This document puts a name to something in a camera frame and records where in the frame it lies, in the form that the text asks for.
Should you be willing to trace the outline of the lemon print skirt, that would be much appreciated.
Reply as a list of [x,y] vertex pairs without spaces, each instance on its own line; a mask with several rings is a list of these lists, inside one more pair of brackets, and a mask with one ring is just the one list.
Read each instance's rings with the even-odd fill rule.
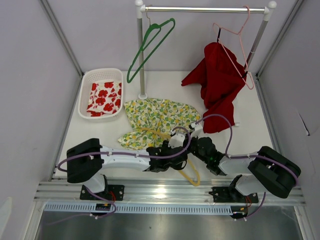
[[124,104],[124,110],[132,131],[120,137],[118,142],[130,150],[160,147],[170,138],[174,127],[187,129],[201,118],[193,106],[168,99],[132,100]]

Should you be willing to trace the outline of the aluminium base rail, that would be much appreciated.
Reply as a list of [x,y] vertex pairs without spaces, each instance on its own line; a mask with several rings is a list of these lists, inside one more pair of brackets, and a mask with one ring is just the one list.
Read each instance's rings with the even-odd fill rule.
[[[199,186],[193,186],[184,180],[175,179],[125,179],[109,178],[110,185],[124,185],[123,203],[141,204],[211,204],[209,195],[212,187],[227,187],[230,179],[202,180]],[[68,183],[66,178],[55,178],[39,183],[35,192],[35,201],[80,201],[82,185]]]

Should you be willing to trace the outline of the red flower print cloth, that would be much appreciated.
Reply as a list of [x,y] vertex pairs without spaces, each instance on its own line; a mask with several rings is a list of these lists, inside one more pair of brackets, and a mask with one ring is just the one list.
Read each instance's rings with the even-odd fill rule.
[[94,82],[91,85],[86,112],[91,117],[115,114],[122,103],[122,83],[117,81]]

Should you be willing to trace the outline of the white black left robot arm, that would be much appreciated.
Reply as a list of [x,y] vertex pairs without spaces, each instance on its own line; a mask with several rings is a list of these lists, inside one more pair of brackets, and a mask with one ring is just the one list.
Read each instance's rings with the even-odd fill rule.
[[120,150],[100,144],[91,138],[67,152],[66,174],[70,184],[81,184],[81,200],[122,201],[123,185],[109,186],[104,169],[133,169],[159,173],[172,168],[182,170],[188,158],[188,143],[170,147],[166,140],[160,147],[143,150]]

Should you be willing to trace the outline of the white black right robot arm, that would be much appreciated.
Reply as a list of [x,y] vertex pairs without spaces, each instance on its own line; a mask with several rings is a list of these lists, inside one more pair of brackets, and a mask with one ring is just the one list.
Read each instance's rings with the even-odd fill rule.
[[187,150],[204,162],[212,174],[235,175],[228,189],[234,202],[260,192],[286,199],[301,175],[298,165],[268,146],[248,155],[226,155],[216,149],[209,137],[193,137]]

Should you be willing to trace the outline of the white plastic basket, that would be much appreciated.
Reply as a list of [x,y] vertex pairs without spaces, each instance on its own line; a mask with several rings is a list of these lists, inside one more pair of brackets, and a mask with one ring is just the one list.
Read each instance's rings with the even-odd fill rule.
[[117,68],[99,68],[83,76],[78,114],[91,122],[113,121],[123,108],[123,73]]

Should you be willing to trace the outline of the red garment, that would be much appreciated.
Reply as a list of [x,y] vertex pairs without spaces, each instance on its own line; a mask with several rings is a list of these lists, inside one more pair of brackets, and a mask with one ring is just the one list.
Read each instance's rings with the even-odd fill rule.
[[226,118],[206,118],[205,133],[218,133],[235,125],[233,101],[245,86],[244,74],[244,67],[236,56],[220,43],[212,42],[205,46],[202,61],[182,80],[182,86],[201,85],[200,96],[206,108],[204,117],[219,114]]

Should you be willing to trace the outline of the white metal clothes rack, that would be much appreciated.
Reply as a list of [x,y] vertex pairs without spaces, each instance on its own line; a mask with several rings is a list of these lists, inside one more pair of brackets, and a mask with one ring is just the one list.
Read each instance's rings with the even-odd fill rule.
[[[140,93],[138,98],[145,100],[148,95],[146,93],[146,84],[145,84],[145,70],[144,65],[153,55],[153,53],[159,48],[159,46],[164,42],[164,40],[169,36],[176,26],[176,21],[173,18],[170,18],[164,21],[161,24],[150,24],[146,32],[143,32],[143,15],[147,15],[149,12],[182,12],[182,13],[228,13],[228,14],[263,14],[263,20],[259,27],[259,30],[256,34],[252,47],[248,55],[244,55],[244,69],[247,71],[252,62],[252,59],[255,55],[255,52],[258,48],[258,45],[261,41],[261,38],[264,34],[264,31],[267,27],[268,22],[277,7],[276,1],[272,0],[265,7],[260,8],[249,8],[248,6],[243,7],[182,7],[182,6],[147,6],[142,0],[136,0],[134,2],[137,18],[137,36],[138,36],[138,52],[134,57],[132,64],[130,65],[127,73],[126,80],[128,83],[131,83],[132,80],[139,74],[139,83],[140,83]],[[172,27],[164,35],[164,37],[159,41],[159,43],[151,50],[150,54],[147,57],[144,57],[144,51],[156,38],[153,36],[151,40],[148,40],[148,37],[154,30],[158,30],[160,33],[162,27],[172,23]]]

